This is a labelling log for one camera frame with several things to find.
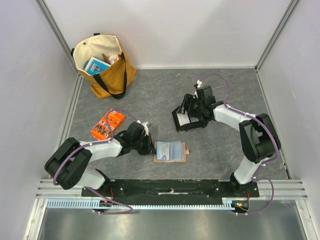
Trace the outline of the black plastic bin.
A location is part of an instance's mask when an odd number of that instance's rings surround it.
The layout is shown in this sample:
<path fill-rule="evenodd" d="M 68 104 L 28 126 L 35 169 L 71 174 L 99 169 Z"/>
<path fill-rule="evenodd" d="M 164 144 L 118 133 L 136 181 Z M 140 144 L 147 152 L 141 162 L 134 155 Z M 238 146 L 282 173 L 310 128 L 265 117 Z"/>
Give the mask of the black plastic bin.
<path fill-rule="evenodd" d="M 209 120 L 189 117 L 187 112 L 185 114 L 178 113 L 178 109 L 179 107 L 172 111 L 173 122 L 177 132 L 205 128 L 209 123 Z"/>

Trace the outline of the brown leather card holder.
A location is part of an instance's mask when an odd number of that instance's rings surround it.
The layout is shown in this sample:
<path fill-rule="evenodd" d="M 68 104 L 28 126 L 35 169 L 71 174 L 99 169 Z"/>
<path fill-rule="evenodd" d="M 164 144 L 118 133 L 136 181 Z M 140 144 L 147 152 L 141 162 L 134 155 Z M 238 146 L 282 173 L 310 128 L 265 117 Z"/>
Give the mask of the brown leather card holder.
<path fill-rule="evenodd" d="M 187 155 L 190 151 L 186 148 L 186 143 L 181 141 L 173 141 L 170 143 L 170 159 L 169 160 L 157 160 L 157 142 L 155 142 L 156 154 L 153 161 L 155 163 L 185 163 L 187 161 Z"/>

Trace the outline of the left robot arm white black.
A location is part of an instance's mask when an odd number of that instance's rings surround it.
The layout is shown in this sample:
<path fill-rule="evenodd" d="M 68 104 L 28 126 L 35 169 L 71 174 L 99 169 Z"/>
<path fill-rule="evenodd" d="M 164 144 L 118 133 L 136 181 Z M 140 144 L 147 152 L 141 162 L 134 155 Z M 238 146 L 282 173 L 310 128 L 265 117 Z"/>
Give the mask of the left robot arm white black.
<path fill-rule="evenodd" d="M 53 184 L 64 190 L 79 185 L 91 187 L 98 196 L 106 196 L 110 192 L 109 179 L 98 169 L 88 170 L 89 163 L 121 157 L 131 151 L 141 156 L 156 154 L 149 125 L 147 121 L 134 121 L 108 140 L 85 142 L 70 137 L 49 158 L 44 169 L 53 178 Z"/>

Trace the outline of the silver credit card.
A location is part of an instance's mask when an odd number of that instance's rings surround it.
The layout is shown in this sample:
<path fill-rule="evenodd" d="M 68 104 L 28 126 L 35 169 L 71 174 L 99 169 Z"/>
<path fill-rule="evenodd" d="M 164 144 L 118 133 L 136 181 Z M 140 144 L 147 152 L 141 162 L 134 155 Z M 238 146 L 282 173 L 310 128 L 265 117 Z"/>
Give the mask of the silver credit card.
<path fill-rule="evenodd" d="M 156 143 L 156 159 L 159 161 L 168 161 L 170 159 L 170 142 L 159 141 Z"/>

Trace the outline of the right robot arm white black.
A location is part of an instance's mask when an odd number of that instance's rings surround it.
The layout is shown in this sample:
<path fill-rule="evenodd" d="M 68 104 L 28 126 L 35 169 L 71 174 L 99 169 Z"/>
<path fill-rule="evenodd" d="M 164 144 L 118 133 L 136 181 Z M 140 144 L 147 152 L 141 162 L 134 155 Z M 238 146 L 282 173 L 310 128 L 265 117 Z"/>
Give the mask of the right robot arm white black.
<path fill-rule="evenodd" d="M 209 85 L 196 86 L 194 94 L 185 94 L 181 105 L 172 111 L 178 132 L 205 128 L 210 121 L 223 123 L 239 132 L 244 157 L 231 174 L 229 191 L 242 196 L 256 178 L 257 171 L 278 156 L 281 143 L 271 118 L 266 113 L 245 113 L 216 101 Z"/>

